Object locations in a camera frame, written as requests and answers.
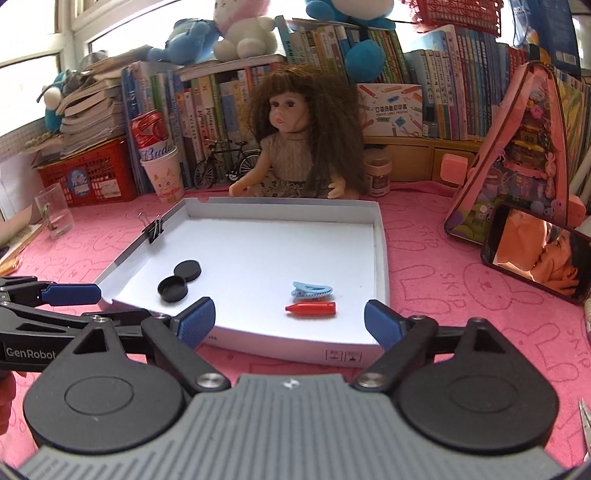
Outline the black round cap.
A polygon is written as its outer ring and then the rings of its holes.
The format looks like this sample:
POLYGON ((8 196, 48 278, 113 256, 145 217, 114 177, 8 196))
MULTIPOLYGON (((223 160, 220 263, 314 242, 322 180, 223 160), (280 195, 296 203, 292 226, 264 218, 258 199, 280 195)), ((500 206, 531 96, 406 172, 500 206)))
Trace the black round cap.
POLYGON ((201 275, 201 266, 197 260, 184 260, 174 267, 173 274, 185 282, 192 282, 201 275))
POLYGON ((188 287, 186 281, 181 276, 171 275, 159 282, 157 292, 162 301, 176 303, 187 295, 188 287))

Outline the red crayon cap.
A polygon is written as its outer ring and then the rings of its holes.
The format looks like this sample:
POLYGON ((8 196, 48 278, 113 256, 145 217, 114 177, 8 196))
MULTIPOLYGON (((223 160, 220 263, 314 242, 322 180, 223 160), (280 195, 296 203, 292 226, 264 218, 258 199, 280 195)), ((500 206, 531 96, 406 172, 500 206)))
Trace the red crayon cap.
POLYGON ((335 302, 297 302, 284 308, 287 313, 297 317, 332 317, 337 313, 335 302))

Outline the light blue hair clip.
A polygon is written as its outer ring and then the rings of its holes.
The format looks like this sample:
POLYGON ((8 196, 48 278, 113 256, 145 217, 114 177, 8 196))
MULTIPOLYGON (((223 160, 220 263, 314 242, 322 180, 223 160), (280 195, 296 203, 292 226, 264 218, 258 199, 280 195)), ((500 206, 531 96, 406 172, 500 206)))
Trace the light blue hair clip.
POLYGON ((291 296, 295 299, 318 299, 332 295, 332 287, 294 281, 291 296))

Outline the pink mat with bunnies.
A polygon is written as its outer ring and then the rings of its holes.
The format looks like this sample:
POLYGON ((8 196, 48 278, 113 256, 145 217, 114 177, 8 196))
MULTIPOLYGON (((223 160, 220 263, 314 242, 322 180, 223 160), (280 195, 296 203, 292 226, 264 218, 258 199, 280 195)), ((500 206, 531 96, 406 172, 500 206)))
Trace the pink mat with bunnies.
MULTIPOLYGON (((547 449, 571 467, 586 452, 578 409, 579 400, 590 398, 584 310, 484 266, 479 248, 444 233, 450 202, 433 191, 393 191, 380 199, 394 309, 444 325, 482 316, 501 330, 556 389, 560 410, 547 449)), ((76 208, 74 229, 56 241, 37 236, 21 253, 18 272, 92 282, 138 236, 141 214, 153 218, 167 208, 153 195, 76 208)))

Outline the black binder clip on tray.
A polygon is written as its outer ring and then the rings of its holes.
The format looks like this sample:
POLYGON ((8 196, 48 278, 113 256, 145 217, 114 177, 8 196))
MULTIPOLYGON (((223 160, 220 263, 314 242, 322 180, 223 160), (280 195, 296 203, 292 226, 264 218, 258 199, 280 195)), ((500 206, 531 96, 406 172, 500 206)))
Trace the black binder clip on tray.
POLYGON ((142 234, 147 238, 148 243, 152 244, 163 233, 163 220, 160 215, 149 219, 147 214, 140 211, 137 215, 143 224, 142 234))

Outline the white cardboard tray box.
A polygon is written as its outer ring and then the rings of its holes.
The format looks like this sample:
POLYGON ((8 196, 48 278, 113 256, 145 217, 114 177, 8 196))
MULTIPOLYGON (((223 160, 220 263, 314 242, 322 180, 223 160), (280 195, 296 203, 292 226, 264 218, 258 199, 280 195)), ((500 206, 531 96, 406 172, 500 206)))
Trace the white cardboard tray box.
POLYGON ((187 198, 163 217, 163 233, 143 235, 98 277, 105 306, 175 315, 209 297, 215 324, 206 343, 270 358, 363 368, 381 355, 367 331, 368 301, 390 299, 388 249, 380 207, 372 201, 187 198), (184 260, 201 275, 179 302, 157 286, 184 260), (293 283, 332 287, 318 299, 291 296, 293 283), (297 317, 297 302, 335 302, 332 317, 297 317))

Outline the red plastic basket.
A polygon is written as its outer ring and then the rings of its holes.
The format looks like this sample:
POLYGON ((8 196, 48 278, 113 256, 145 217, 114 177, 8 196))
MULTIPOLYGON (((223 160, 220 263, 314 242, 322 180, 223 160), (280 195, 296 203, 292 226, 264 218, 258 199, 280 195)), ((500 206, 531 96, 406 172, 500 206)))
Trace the red plastic basket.
POLYGON ((61 185, 69 207, 127 202, 137 196, 125 136, 36 170, 45 187, 61 185))

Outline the smartphone with video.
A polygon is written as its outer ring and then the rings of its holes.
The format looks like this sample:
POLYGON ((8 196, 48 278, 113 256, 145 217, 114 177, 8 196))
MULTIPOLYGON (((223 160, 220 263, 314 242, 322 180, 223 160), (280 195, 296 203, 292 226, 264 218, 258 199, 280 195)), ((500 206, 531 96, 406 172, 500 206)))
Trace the smartphone with video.
POLYGON ((481 260, 572 304, 590 294, 590 237, 509 203, 493 211, 481 260))

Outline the miniature black bicycle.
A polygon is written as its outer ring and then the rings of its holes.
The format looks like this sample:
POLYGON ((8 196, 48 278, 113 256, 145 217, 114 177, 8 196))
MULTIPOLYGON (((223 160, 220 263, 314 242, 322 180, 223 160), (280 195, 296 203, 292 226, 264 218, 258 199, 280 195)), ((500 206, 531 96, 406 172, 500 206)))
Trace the miniature black bicycle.
POLYGON ((215 185, 235 183, 249 173, 259 159, 259 149, 246 149, 246 141, 205 140, 208 155, 197 163, 193 185, 197 190, 215 185))

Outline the white paper cup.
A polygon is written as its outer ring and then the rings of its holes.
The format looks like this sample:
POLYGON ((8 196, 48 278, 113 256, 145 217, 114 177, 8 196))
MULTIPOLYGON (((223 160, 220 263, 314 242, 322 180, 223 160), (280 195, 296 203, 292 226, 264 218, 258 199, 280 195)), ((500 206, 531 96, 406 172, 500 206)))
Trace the white paper cup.
POLYGON ((176 147, 157 159, 140 164, 161 202, 174 204, 183 198, 184 185, 176 147))

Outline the small brown lidded jar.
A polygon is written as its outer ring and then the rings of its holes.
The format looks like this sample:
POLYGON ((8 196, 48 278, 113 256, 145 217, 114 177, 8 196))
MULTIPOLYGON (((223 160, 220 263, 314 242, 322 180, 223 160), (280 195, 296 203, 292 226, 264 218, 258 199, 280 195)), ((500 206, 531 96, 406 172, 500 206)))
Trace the small brown lidded jar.
POLYGON ((392 170, 393 160, 387 150, 363 151, 363 175, 365 175, 365 185, 370 196, 383 197, 390 192, 392 170))

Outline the wooden drawer organizer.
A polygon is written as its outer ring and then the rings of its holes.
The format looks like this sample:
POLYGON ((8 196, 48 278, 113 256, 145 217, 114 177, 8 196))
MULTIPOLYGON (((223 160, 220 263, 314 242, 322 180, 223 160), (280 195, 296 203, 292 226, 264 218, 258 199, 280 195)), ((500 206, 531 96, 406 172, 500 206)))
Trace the wooden drawer organizer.
POLYGON ((468 160, 468 166, 482 145, 478 141, 454 141, 416 137, 370 136, 365 138, 367 148, 384 148, 392 156, 393 182, 436 181, 455 186, 441 177, 441 165, 446 154, 458 155, 468 160))

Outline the stack of books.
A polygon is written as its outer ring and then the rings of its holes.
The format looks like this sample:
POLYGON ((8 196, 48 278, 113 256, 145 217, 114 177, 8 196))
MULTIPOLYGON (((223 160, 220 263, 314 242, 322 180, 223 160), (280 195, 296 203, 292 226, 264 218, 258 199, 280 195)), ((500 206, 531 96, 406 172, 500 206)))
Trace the stack of books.
POLYGON ((45 132, 26 149, 67 157, 124 133, 121 75, 92 71, 107 58, 103 50, 90 53, 42 88, 37 100, 45 105, 45 132))

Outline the red beer can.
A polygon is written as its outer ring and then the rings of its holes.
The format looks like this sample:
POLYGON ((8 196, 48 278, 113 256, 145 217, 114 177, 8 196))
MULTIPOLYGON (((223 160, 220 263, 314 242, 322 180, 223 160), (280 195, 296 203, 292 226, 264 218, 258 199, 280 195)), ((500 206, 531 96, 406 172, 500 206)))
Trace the red beer can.
POLYGON ((163 115, 158 110, 134 118, 131 134, 142 162, 159 159, 175 148, 163 115))

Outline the pink triangular dollhouse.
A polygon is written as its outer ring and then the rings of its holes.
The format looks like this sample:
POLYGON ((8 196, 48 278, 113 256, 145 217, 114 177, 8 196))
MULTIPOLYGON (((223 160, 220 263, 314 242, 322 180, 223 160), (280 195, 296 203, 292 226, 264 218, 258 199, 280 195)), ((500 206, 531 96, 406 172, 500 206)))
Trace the pink triangular dollhouse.
POLYGON ((521 65, 443 224, 481 245, 502 202, 568 223, 567 137, 559 86, 540 61, 521 65))

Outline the colourful stationery box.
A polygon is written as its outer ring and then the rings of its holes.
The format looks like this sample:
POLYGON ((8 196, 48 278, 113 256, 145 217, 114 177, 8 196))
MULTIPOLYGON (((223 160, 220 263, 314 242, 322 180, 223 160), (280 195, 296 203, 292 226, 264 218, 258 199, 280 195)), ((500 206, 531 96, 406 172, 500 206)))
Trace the colourful stationery box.
POLYGON ((423 135, 423 91, 420 85, 359 83, 356 87, 365 137, 423 135))

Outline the brown haired doll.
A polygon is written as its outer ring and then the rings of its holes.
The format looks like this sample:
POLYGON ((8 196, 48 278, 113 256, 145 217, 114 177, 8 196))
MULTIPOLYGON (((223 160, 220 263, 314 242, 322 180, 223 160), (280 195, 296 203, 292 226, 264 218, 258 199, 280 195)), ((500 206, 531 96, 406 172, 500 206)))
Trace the brown haired doll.
POLYGON ((315 66, 287 65, 266 75, 249 105, 259 158, 228 194, 359 198, 367 192, 359 113, 356 88, 315 66))

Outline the blue plush toy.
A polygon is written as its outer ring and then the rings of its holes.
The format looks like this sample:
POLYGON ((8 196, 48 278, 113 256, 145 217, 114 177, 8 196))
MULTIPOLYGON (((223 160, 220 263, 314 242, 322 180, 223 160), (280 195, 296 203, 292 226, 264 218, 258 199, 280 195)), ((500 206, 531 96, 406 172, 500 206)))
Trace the blue plush toy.
POLYGON ((165 47, 150 48, 146 60, 178 66, 199 63, 211 59, 214 43, 220 36, 211 20, 181 19, 174 24, 165 47))

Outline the white pink plush toy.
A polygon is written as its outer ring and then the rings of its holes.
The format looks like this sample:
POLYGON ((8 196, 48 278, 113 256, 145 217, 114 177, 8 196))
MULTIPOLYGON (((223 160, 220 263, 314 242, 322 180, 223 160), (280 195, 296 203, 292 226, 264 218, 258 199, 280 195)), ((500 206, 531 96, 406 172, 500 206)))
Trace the white pink plush toy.
POLYGON ((276 23, 266 15, 269 6, 270 0, 216 1, 213 21, 222 39, 213 46, 214 57, 228 62, 276 52, 276 23))

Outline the upper red basket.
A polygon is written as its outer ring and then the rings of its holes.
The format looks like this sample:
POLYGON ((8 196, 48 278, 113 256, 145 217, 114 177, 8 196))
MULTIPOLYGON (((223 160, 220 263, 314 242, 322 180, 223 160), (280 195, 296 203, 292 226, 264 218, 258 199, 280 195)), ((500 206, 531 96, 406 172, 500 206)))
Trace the upper red basket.
POLYGON ((452 24, 500 37, 502 1, 493 0, 410 0, 403 1, 413 20, 423 27, 452 24))

